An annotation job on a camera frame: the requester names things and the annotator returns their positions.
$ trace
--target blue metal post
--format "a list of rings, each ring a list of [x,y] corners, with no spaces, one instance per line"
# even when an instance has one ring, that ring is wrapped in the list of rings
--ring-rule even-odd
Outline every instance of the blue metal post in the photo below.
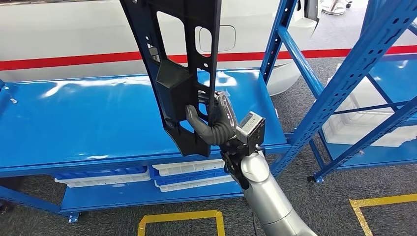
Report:
[[[405,104],[407,104],[407,102],[408,101],[405,101],[405,102],[393,102],[393,103],[376,105],[376,106],[370,106],[370,107],[360,107],[360,108],[355,108],[355,109],[338,111],[338,112],[333,113],[333,115],[345,114],[345,113],[350,113],[350,112],[368,111],[368,110],[374,110],[374,109],[380,109],[380,108],[387,108],[387,107],[393,108],[393,107],[397,107],[397,106],[404,106]]]
[[[0,186],[0,199],[19,205],[44,210],[53,214],[69,217],[70,212],[60,212],[60,206],[50,202],[28,196],[23,193]]]
[[[317,160],[317,163],[320,166],[320,169],[323,169],[326,165],[325,165],[325,162],[322,159],[322,156],[319,153],[319,150],[317,149],[316,144],[314,143],[314,140],[311,139],[308,143],[311,146],[311,150],[313,150],[314,157],[316,157],[316,160]]]
[[[274,67],[279,50],[281,49],[282,40],[276,32],[278,27],[288,28],[291,16],[296,7],[297,0],[281,0],[272,25],[271,34],[269,35],[267,49],[262,60],[260,76],[268,83],[272,69]]]
[[[408,29],[417,36],[417,24],[416,23],[411,22],[410,26],[408,26]]]
[[[407,29],[404,22],[417,16],[417,0],[387,1],[352,48],[340,68],[308,111],[291,139],[291,149],[271,165],[278,175],[310,141],[361,79]]]
[[[313,69],[308,64],[307,60],[301,53],[300,49],[297,47],[297,44],[295,43],[291,35],[288,33],[287,29],[284,27],[278,27],[277,32],[279,37],[282,39],[285,46],[287,47],[288,52],[290,53],[291,57],[296,63],[298,69],[301,72],[301,75],[305,79],[305,82],[307,83],[314,97],[318,98],[322,93],[324,86],[320,82],[316,73],[314,73]]]
[[[366,8],[365,17],[363,18],[360,35],[363,34],[365,28],[368,27],[368,25],[370,25],[375,16],[378,16],[378,14],[380,14],[380,11],[383,10],[382,8],[386,1],[387,0],[368,0],[368,7]]]
[[[314,178],[323,178],[333,170],[337,169],[340,165],[352,158],[356,153],[363,150],[367,146],[371,145],[373,142],[380,139],[386,133],[391,132],[398,126],[400,126],[401,121],[410,118],[412,115],[417,113],[417,96],[408,102],[405,106],[400,108],[392,116],[382,122],[378,127],[373,129],[369,134],[359,140],[356,144],[347,149],[334,161],[330,162],[327,166],[322,168],[319,172],[314,174]]]

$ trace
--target yellow tape marking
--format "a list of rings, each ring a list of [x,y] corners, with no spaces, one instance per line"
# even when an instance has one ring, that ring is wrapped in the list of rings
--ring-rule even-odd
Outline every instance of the yellow tape marking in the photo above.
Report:
[[[368,223],[365,220],[365,217],[360,210],[361,207],[372,207],[372,206],[380,206],[380,205],[388,205],[388,204],[396,204],[396,203],[408,203],[408,202],[415,202],[417,201],[417,194],[407,194],[407,195],[399,195],[399,196],[391,196],[391,197],[382,197],[382,198],[370,198],[370,199],[361,199],[361,200],[351,200],[351,206],[353,211],[356,214],[357,220],[359,221],[360,225],[362,226],[363,232],[366,236],[373,236],[371,229],[368,226]]]
[[[216,218],[217,235],[225,236],[223,214],[217,210],[192,211],[182,213],[160,214],[160,215],[145,215],[139,222],[138,236],[145,236],[146,223],[168,222],[178,220],[194,220],[205,218]]]

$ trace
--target gray robotic glove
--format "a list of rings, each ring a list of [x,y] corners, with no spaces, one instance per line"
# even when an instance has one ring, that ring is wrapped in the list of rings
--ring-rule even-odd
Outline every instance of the gray robotic glove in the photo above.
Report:
[[[215,93],[213,125],[208,126],[198,117],[192,105],[186,106],[186,117],[194,131],[209,145],[222,145],[236,135],[236,116],[225,92]]]

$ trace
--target black bracket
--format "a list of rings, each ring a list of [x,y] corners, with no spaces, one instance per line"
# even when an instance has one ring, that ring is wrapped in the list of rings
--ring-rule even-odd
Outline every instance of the black bracket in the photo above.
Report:
[[[221,0],[120,0],[120,3],[149,74],[164,129],[182,155],[209,156],[210,146],[180,122],[186,120],[185,106],[193,105],[199,117],[212,125]],[[184,24],[187,67],[167,58],[157,12],[176,17]],[[211,33],[208,57],[196,50],[196,27]],[[198,82],[198,69],[210,74],[210,86]],[[198,109],[199,103],[206,104],[207,115]]]

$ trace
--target white car body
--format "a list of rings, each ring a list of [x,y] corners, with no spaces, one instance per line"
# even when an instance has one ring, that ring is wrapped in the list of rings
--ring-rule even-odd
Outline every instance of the white car body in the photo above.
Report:
[[[300,0],[301,6],[304,6],[304,1]],[[220,54],[265,51],[279,0],[261,2],[222,1]],[[290,34],[301,48],[305,48],[317,25],[317,21],[304,15],[304,8],[296,7],[289,27]],[[160,17],[159,21],[167,54],[184,55],[185,47],[179,46],[185,45],[181,22],[167,16]],[[0,3],[0,32],[0,61],[138,51],[118,0]],[[196,43],[200,53],[207,53],[210,40],[203,30],[196,30]],[[246,59],[242,54],[236,61],[219,61],[217,68],[254,68],[259,67],[261,61],[262,58]],[[28,81],[143,73],[146,70],[142,61],[130,60],[0,70],[0,79]],[[270,95],[285,91],[299,76],[300,72],[291,59],[278,60],[268,82]]]

